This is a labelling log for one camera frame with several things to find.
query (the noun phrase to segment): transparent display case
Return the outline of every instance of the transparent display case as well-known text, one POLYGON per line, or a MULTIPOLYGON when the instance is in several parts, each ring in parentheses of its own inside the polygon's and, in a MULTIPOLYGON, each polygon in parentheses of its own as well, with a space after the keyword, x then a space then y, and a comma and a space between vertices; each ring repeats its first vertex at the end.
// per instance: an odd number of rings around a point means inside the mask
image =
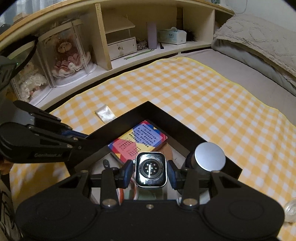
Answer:
POLYGON ((68 85, 93 72, 91 49, 84 44, 82 20, 62 24, 39 37, 42 57, 55 87, 68 85))
MULTIPOLYGON (((33 48, 34 41, 18 48, 8 58, 14 60, 18 66, 25 61, 33 48)), ((37 50, 25 67, 11 80, 11 85, 18 99, 32 105, 38 104, 49 94, 51 87, 37 50)))

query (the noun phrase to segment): gray pillow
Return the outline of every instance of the gray pillow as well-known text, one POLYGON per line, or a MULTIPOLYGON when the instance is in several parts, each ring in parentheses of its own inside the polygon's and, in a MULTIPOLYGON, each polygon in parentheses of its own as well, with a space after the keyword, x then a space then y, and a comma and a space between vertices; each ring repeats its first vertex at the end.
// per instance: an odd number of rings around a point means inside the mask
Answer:
POLYGON ((240 48, 239 46, 233 44, 228 40, 214 39, 211 47, 212 49, 219 51, 220 53, 236 59, 244 63, 245 65, 248 65, 251 68, 259 71, 260 73, 289 91, 291 94, 296 96, 296 86, 291 83, 295 81, 296 84, 296 80, 292 78, 292 75, 287 76, 286 74, 280 73, 278 70, 274 69, 260 57, 249 53, 245 49, 240 48))

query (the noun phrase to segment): hand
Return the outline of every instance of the hand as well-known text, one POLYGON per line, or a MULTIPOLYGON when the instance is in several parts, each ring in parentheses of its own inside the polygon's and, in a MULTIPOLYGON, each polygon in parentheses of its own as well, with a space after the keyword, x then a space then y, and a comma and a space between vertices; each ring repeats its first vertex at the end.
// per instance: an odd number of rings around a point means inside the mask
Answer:
POLYGON ((11 168, 13 166, 13 163, 5 160, 5 159, 2 159, 0 160, 0 172, 1 172, 1 175, 6 175, 10 172, 11 168))

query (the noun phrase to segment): gray bed sheet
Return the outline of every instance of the gray bed sheet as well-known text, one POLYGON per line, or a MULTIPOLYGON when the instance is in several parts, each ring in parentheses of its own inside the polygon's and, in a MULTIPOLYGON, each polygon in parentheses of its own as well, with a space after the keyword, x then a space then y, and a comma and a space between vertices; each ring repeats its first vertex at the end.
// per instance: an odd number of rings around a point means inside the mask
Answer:
POLYGON ((225 78, 241 85, 268 106, 278 109, 296 126, 296 97, 251 67, 213 49, 178 54, 214 69, 225 78))

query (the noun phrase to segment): cable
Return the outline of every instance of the cable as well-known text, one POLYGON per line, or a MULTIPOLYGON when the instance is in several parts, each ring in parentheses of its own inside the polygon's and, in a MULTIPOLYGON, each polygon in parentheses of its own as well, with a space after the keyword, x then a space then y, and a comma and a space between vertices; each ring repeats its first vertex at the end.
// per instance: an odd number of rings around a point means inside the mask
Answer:
MULTIPOLYGON (((228 3, 228 0, 226 0, 226 5, 227 6, 230 6, 230 4, 228 3)), ((247 6, 248 6, 248 0, 246 0, 246 7, 245 7, 245 9, 244 9, 244 11, 243 12, 235 12, 234 10, 234 13, 235 14, 241 14, 241 13, 244 13, 246 10, 247 10, 247 6)))

